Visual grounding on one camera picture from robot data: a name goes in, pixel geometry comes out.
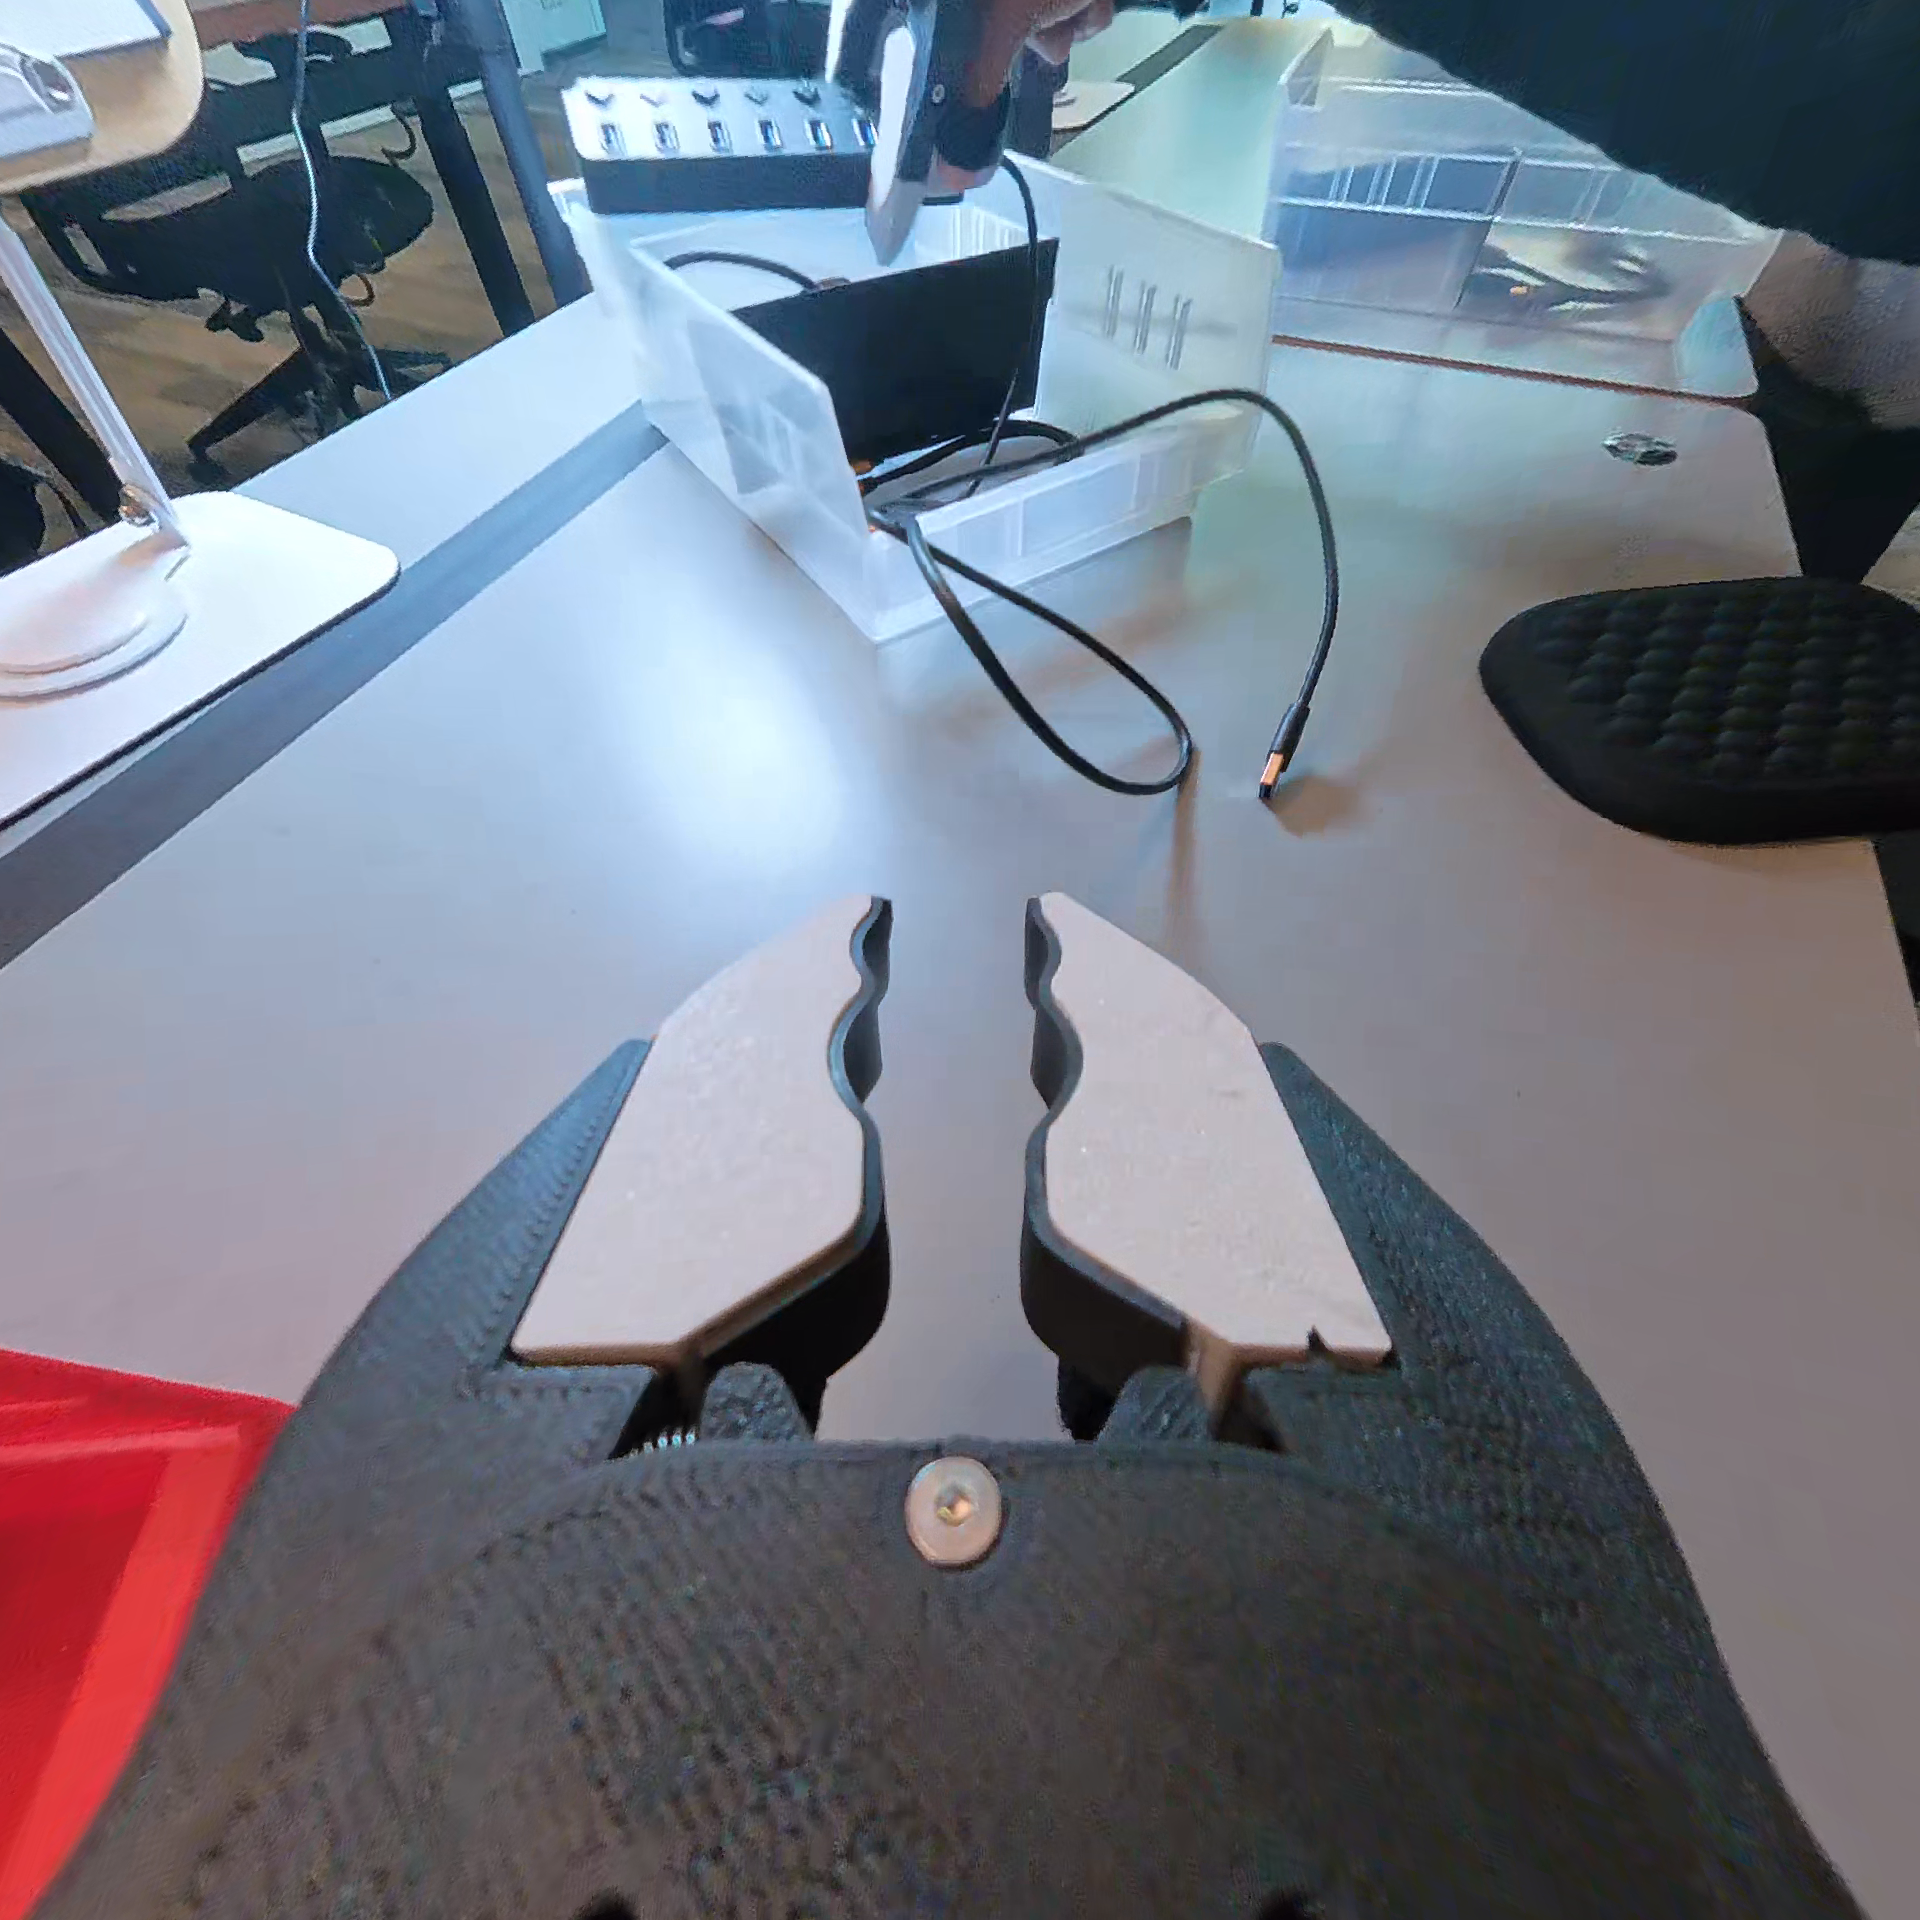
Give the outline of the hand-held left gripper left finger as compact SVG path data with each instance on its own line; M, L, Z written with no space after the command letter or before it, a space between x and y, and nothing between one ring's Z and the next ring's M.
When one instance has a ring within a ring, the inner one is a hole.
M639 1364L687 1396L732 1364L802 1403L891 1299L869 1098L894 908L830 900L660 1023L511 1338L527 1366Z

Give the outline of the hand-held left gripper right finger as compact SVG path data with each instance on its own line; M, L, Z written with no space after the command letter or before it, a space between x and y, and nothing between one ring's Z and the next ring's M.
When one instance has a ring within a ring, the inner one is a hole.
M1396 1344L1271 1058L1213 987L1069 892L1025 904L1021 1307L1095 1439L1141 1379L1203 1435L1282 1428L1257 1379L1396 1386Z

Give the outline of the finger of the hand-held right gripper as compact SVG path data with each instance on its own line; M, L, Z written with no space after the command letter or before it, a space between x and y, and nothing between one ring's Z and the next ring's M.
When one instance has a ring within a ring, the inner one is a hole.
M891 267L947 166L944 126L962 102L962 24L893 20L876 40L873 89L866 232L876 263Z

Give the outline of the black cable orange plug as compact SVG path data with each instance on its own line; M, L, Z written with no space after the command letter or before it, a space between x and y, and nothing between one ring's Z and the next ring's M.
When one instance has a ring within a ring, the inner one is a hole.
M1017 402L1021 397L1022 385L1030 371L1036 369L1041 349L1045 347L1045 275L1043 275L1043 229L1041 214L1035 197L1035 190L1022 172L1017 156L1002 153L999 162L999 172L1013 179L1015 190L1021 197L1022 226L1025 226L1025 261L1026 261L1026 329L1021 344L1021 353L1015 362L1006 392L1000 399L996 420L991 427L987 449L978 467L975 470L971 496L981 492L981 485L987 481L989 474L996 466L1000 448L1005 444L1008 426L1015 415Z
M1069 463L1089 459L1095 451L1110 444L1141 436L1150 427L1162 426L1176 417L1215 408L1244 409L1250 415L1273 423L1285 436L1308 489L1308 504L1312 510L1319 544L1323 578L1321 619L1308 655L1308 666L1291 703L1285 708L1261 761L1258 802L1266 804L1277 795L1285 775L1293 769L1293 763L1302 748L1312 718L1314 697L1332 660L1339 617L1343 611L1341 552L1332 517L1332 501L1310 442L1293 411L1264 390L1247 385L1203 388L1192 394L1161 399L1149 408L1143 408L1141 411L1122 415L1121 420L1101 427L1087 431L1060 431L1047 442L1045 451L1039 451L1032 458L1015 461L1000 461L1000 458L996 458L996 466L991 467L987 475L1013 478L1032 467L1065 467ZM1189 728L1186 716L1159 684L1146 678L1131 660L1122 658L1110 644L1095 635L1077 619L1036 600L1022 588L1015 588L981 565L962 559L958 553L937 546L924 530L924 517L933 511L934 487L901 492L893 500L879 500L879 492L880 485L862 487L862 507L869 528L904 548L908 559L921 574L924 588L928 588L939 615L960 640L972 661L984 674L987 682L995 687L996 695L1021 721L1021 728L1045 748L1047 756L1053 756L1059 763L1069 767L1071 773L1089 782L1095 790L1131 799L1154 799L1166 794L1179 794L1189 783L1189 775L1196 757L1194 736ZM1154 708L1171 731L1175 745L1175 761L1171 771L1157 779L1126 778L1099 766L1090 756L1079 751L1069 738L1047 719L1043 708L1039 708L1022 689L996 647L991 644L976 615L968 610L956 588L956 581L982 588L989 597L1047 627L1053 627L1057 633L1082 647L1089 655L1092 655L1092 660L1116 672L1125 684L1128 684L1150 708Z

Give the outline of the long black usb hub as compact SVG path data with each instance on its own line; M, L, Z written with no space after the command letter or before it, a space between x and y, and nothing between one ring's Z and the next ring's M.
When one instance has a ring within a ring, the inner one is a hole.
M604 218L856 210L879 119L821 77L584 76L561 95Z

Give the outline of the red plastic bin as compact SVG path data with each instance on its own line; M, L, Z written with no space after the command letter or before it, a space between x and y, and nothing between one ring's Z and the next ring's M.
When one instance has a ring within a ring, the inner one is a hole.
M123 1773L293 1406L3 1352L3 1913Z

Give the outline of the person's right hand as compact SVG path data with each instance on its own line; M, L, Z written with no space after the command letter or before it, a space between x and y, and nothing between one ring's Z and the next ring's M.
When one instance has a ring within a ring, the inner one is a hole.
M982 13L975 63L993 76L989 89L1006 80L1025 49L1063 65L1077 44L1107 32L1116 11L1114 1L991 1Z

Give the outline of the black divider panel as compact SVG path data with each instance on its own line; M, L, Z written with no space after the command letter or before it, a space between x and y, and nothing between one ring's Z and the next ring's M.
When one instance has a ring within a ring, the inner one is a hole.
M1041 239L1047 304L1059 242ZM843 444L876 466L989 434L1029 329L1026 244L849 279L736 316L829 392ZM1041 358L1015 413L1035 403Z

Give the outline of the large clear plastic bin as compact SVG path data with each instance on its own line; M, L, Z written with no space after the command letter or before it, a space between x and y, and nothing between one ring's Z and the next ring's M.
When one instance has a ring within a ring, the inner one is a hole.
M1278 253L1271 329L1380 358L1741 405L1778 237L1329 3L1122 11L1054 160Z

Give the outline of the black office chair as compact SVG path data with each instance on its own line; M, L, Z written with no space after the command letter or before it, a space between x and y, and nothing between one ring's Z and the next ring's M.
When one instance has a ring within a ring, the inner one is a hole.
M434 222L406 160L419 144L338 156L321 110L349 84L352 42L330 28L269 33L238 49L271 77L205 84L183 137L23 195L58 263L99 293L149 304L212 300L209 331L250 344L287 319L294 347L186 442L195 478L224 478L235 436L282 420L318 440L449 371L438 347L374 347L360 313L374 275Z

